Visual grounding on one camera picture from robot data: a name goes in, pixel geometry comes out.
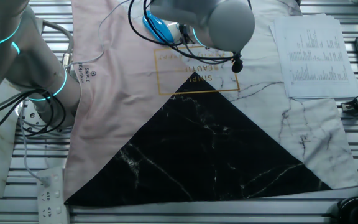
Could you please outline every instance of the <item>white power strip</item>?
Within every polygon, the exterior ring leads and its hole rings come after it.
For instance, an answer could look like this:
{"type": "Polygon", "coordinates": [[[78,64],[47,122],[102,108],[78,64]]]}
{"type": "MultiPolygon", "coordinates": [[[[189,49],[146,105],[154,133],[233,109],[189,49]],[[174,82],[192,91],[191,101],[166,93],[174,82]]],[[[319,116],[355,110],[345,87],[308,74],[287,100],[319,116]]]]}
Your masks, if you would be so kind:
{"type": "Polygon", "coordinates": [[[63,169],[42,170],[39,177],[50,177],[50,186],[37,180],[38,216],[40,224],[70,224],[68,208],[63,200],[63,169]]]}

